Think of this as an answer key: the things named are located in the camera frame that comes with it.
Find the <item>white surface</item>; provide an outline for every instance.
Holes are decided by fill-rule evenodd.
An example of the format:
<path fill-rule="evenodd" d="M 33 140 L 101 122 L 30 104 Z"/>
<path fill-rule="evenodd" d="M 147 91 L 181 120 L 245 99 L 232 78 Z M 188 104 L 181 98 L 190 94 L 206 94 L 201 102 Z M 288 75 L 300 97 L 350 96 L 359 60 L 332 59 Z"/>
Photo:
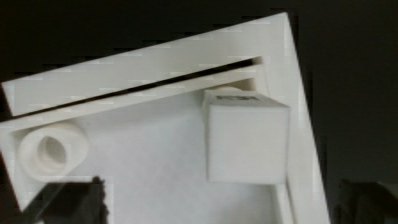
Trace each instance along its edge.
<path fill-rule="evenodd" d="M 286 184 L 273 185 L 272 188 L 272 196 L 275 200 L 275 208 L 277 208 L 277 224 L 293 224 L 293 213 L 291 213 L 291 201 Z"/>
<path fill-rule="evenodd" d="M 81 163 L 89 142 L 78 127 L 55 123 L 21 139 L 17 162 L 28 176 L 41 182 L 57 181 Z"/>
<path fill-rule="evenodd" d="M 71 176 L 105 177 L 115 224 L 275 223 L 270 188 L 206 181 L 201 102 L 195 92 L 73 120 L 92 151 Z"/>
<path fill-rule="evenodd" d="M 288 107 L 254 91 L 204 93 L 209 180 L 284 184 Z"/>
<path fill-rule="evenodd" d="M 201 67 L 201 69 L 224 65 L 225 62 L 229 63 L 252 57 L 259 58 L 259 64 L 243 69 L 254 71 L 238 70 L 234 72 L 225 72 L 188 80 L 177 84 L 161 86 L 138 93 L 131 93 L 106 98 L 105 100 L 69 106 L 67 108 L 48 111 L 0 123 L 0 149 L 19 206 L 23 207 L 28 203 L 32 196 L 42 187 L 41 183 L 37 183 L 23 174 L 21 167 L 16 163 L 16 149 L 19 140 L 30 128 L 71 118 L 83 118 L 94 113 L 122 108 L 128 105 L 138 105 L 142 102 L 153 101 L 169 96 L 176 96 L 181 93 L 254 77 L 252 90 L 288 105 L 291 109 L 288 141 L 288 193 L 295 223 L 327 224 L 328 214 L 325 206 L 325 193 L 286 14 L 263 18 L 147 49 L 153 49 L 153 51 L 145 50 L 149 51 L 147 60 L 151 60 L 151 52 L 160 52 L 160 54 L 156 54 L 158 56 L 153 58 L 156 59 L 156 63 L 163 63 L 161 65 L 156 64 L 156 74 L 174 74 L 172 72 L 176 70 L 170 66 L 174 61 L 179 61 L 186 68 Z M 124 54 L 129 55 L 129 59 L 137 61 L 135 65 L 140 64 L 138 62 L 144 58 L 133 57 L 133 55 L 138 55 L 140 52 L 142 50 Z M 145 80 L 142 79 L 140 74 L 145 74 L 145 69 L 142 69 L 142 66 L 131 66 L 128 70 L 133 77 L 137 77 L 138 82 L 144 82 Z M 74 83 L 85 85 L 92 82 L 92 80 L 80 78 L 74 80 Z M 21 101 L 17 101 L 17 97 L 14 97 L 12 94 L 17 89 L 9 86 L 7 91 L 10 93 L 7 94 L 10 103 L 14 98 L 14 104 L 19 104 Z"/>

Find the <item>plastic part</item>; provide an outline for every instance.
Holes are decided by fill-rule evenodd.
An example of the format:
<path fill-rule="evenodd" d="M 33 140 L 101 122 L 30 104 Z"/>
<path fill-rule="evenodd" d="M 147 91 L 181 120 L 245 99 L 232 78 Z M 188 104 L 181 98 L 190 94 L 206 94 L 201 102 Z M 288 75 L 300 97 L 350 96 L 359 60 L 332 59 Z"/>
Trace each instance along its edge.
<path fill-rule="evenodd" d="M 222 91 L 241 91 L 241 89 L 238 89 L 232 86 L 220 86 L 220 87 L 215 88 L 215 90 L 222 90 Z"/>
<path fill-rule="evenodd" d="M 106 179 L 105 183 L 106 186 L 110 186 L 106 189 L 112 189 L 112 183 L 115 183 L 115 191 L 108 190 L 106 192 L 106 195 L 113 195 L 113 199 L 117 201 L 113 207 L 110 206 L 110 216 L 112 211 L 115 211 L 115 223 L 129 223 L 131 217 L 137 214 L 142 215 L 142 222 L 145 223 L 154 223 L 151 222 L 151 218 L 158 218 L 158 223 L 174 224 L 174 218 L 183 218 L 181 216 L 172 216 L 176 213 L 195 214 L 197 216 L 202 215 L 202 217 L 211 216 L 208 216 L 206 212 L 197 213 L 195 211 L 208 211 L 211 214 L 225 214 L 222 211 L 216 213 L 215 210 L 224 210 L 224 206 L 231 208 L 231 202 L 225 201 L 225 199 L 229 199 L 231 196 L 240 197 L 241 192 L 236 190 L 236 194 L 227 194 L 225 189 L 218 188 L 218 191 L 213 193 L 204 193 L 206 196 L 211 197 L 211 201 L 208 201 L 199 198 L 202 195 L 199 192 L 208 189 L 208 185 L 206 187 L 201 185 L 206 183 L 202 179 L 193 179 L 195 182 L 183 181 L 183 183 L 186 183 L 183 186 L 181 182 L 174 183 L 174 180 L 192 180 L 192 174 L 197 174 L 197 172 L 201 173 L 201 170 L 204 169 L 199 165 L 206 164 L 206 160 L 199 154 L 204 150 L 204 146 L 193 144 L 193 142 L 199 140 L 202 141 L 204 138 L 204 130 L 201 129 L 202 107 L 193 104 L 202 101 L 202 93 L 190 95 L 188 92 L 220 85 L 231 85 L 232 82 L 250 79 L 247 82 L 252 85 L 248 89 L 256 90 L 264 96 L 288 105 L 291 110 L 286 187 L 289 192 L 295 223 L 328 223 L 312 130 L 286 13 L 252 20 L 243 24 L 183 38 L 149 48 L 138 49 L 74 66 L 67 66 L 65 68 L 49 71 L 46 74 L 41 73 L 23 79 L 25 84 L 21 86 L 14 84 L 12 81 L 3 83 L 9 106 L 16 109 L 16 113 L 26 113 L 28 111 L 35 111 L 37 107 L 42 109 L 41 106 L 55 106 L 58 105 L 57 103 L 64 104 L 69 100 L 74 102 L 76 100 L 90 98 L 92 95 L 85 95 L 85 92 L 78 92 L 78 90 L 92 91 L 94 95 L 103 95 L 108 92 L 117 91 L 119 89 L 113 88 L 117 86 L 110 81 L 115 81 L 117 85 L 126 85 L 124 88 L 129 88 L 135 84 L 140 86 L 153 81 L 156 82 L 172 77 L 181 77 L 195 71 L 202 71 L 208 68 L 215 68 L 250 58 L 257 58 L 257 64 L 243 70 L 236 69 L 229 72 L 213 74 L 208 77 L 192 78 L 181 83 L 158 86 L 140 92 L 131 92 L 124 95 L 108 97 L 106 99 L 83 102 L 81 104 L 69 105 L 62 108 L 53 108 L 53 110 L 30 114 L 28 116 L 0 123 L 0 150 L 21 208 L 26 206 L 33 194 L 44 187 L 44 183 L 26 176 L 16 162 L 16 152 L 25 131 L 53 122 L 65 120 L 74 122 L 78 120 L 78 126 L 81 128 L 87 122 L 92 121 L 90 125 L 87 125 L 90 128 L 85 128 L 85 133 L 90 144 L 92 146 L 96 145 L 96 153 L 89 154 L 89 156 L 92 156 L 92 160 L 87 158 L 65 178 L 67 181 L 80 181 L 80 178 L 99 175 Z M 60 82 L 69 90 L 65 95 L 62 95 L 62 89 L 53 85 L 55 82 Z M 23 93 L 28 93 L 28 97 L 25 98 L 19 90 L 26 90 L 26 87 L 32 87 L 32 91 L 23 91 Z M 39 91 L 46 94 L 44 97 L 32 96 L 32 93 L 37 93 L 33 89 L 46 89 L 44 92 Z M 195 97 L 186 101 L 181 101 L 181 95 Z M 170 102 L 161 104 L 167 97 L 176 100 L 176 102 L 172 101 L 174 104 Z M 144 105 L 151 105 L 154 108 L 147 111 L 138 110 L 133 115 L 128 106 L 142 108 Z M 197 111 L 197 117 L 192 114 L 192 120 L 172 122 L 170 118 L 181 116 L 179 113 L 192 112 L 190 105 L 195 105 L 193 111 Z M 144 130 L 151 130 L 151 134 L 142 132 L 142 127 L 149 126 L 154 129 L 149 128 Z M 153 138 L 147 140 L 147 136 L 161 136 L 161 140 L 158 139 L 154 141 Z M 142 150 L 142 148 L 131 150 L 137 145 L 147 146 L 145 150 Z M 186 157 L 186 159 L 181 160 L 177 156 L 188 156 L 188 148 L 192 148 L 192 150 L 188 150 L 192 157 Z M 163 152 L 161 156 L 149 157 L 145 154 L 147 149 L 153 150 L 154 153 Z M 156 176 L 156 180 L 153 179 L 153 172 L 147 169 L 153 166 L 153 158 L 160 158 L 167 164 L 174 164 L 172 167 L 177 167 L 177 172 L 185 172 L 188 177 L 186 179 L 181 179 L 179 175 L 176 175 L 177 179 L 172 179 L 169 182 L 161 182 L 170 180 L 169 178 L 165 179 L 161 175 Z M 197 164 L 197 167 L 193 166 L 197 168 L 195 170 L 186 169 L 192 168 L 192 162 Z M 149 178 L 145 183 L 142 182 L 140 177 Z M 129 181 L 129 183 L 135 183 L 137 181 L 135 191 L 131 191 L 131 187 L 128 188 L 126 181 Z M 165 194 L 167 196 L 170 195 L 170 197 L 163 200 L 160 197 L 160 193 L 165 192 L 163 186 L 169 186 L 172 193 L 179 192 L 176 189 L 181 189 L 181 191 L 186 189 L 190 191 L 188 194 L 183 191 L 179 196 L 181 198 L 190 199 L 193 203 L 192 201 L 186 202 L 181 200 L 169 191 Z M 140 195 L 145 195 L 145 191 L 151 196 L 154 195 L 156 198 L 161 199 L 156 201 L 160 202 L 156 205 L 161 206 L 153 206 L 154 201 L 147 201 L 147 197 L 140 199 Z M 227 220 L 209 220 L 216 223 L 256 223 L 256 220 L 261 223 L 275 223 L 270 220 L 266 208 L 256 206 L 257 201 L 268 202 L 268 200 L 263 200 L 257 195 L 252 195 L 248 205 L 252 206 L 250 208 L 261 208 L 263 217 L 250 215 L 245 220 L 247 216 L 240 214 L 252 210 L 247 206 L 238 206 L 236 210 L 229 210 L 227 215 L 222 216 Z M 131 214 L 133 205 L 137 205 L 135 214 Z M 145 207 L 151 212 L 142 213 L 142 207 Z M 154 211 L 163 212 L 161 214 L 170 214 L 172 220 L 169 220 L 169 222 L 165 220 L 165 216 L 153 216 Z M 199 217 L 192 220 L 195 220 L 197 223 L 206 223 Z"/>
<path fill-rule="evenodd" d="M 289 108 L 254 91 L 208 90 L 204 110 L 209 180 L 282 184 Z"/>
<path fill-rule="evenodd" d="M 289 200 L 289 194 L 288 194 L 288 188 L 286 184 L 273 185 L 273 200 L 277 204 L 277 212 L 279 212 L 279 224 L 295 224 L 293 221 L 293 212 L 291 212 L 291 200 Z"/>
<path fill-rule="evenodd" d="M 21 214 L 0 224 L 106 224 L 105 181 L 48 183 Z"/>
<path fill-rule="evenodd" d="M 28 133 L 21 140 L 17 158 L 28 176 L 58 180 L 81 163 L 89 142 L 81 130 L 69 123 L 55 123 Z"/>

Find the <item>round hole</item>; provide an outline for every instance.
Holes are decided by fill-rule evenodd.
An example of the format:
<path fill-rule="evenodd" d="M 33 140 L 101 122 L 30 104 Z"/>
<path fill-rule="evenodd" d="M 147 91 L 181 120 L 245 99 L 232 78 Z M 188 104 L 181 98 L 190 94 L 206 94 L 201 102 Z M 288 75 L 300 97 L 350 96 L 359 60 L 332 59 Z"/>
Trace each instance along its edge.
<path fill-rule="evenodd" d="M 65 149 L 58 140 L 51 137 L 41 140 L 37 162 L 48 174 L 55 174 L 65 167 Z"/>

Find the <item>white cube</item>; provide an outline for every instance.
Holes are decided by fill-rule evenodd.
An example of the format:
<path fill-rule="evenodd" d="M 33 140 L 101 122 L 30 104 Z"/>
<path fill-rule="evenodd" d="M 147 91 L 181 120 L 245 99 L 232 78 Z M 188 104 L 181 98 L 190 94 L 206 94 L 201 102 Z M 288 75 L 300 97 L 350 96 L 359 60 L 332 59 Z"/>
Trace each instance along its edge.
<path fill-rule="evenodd" d="M 289 108 L 257 92 L 204 93 L 208 178 L 286 182 Z"/>

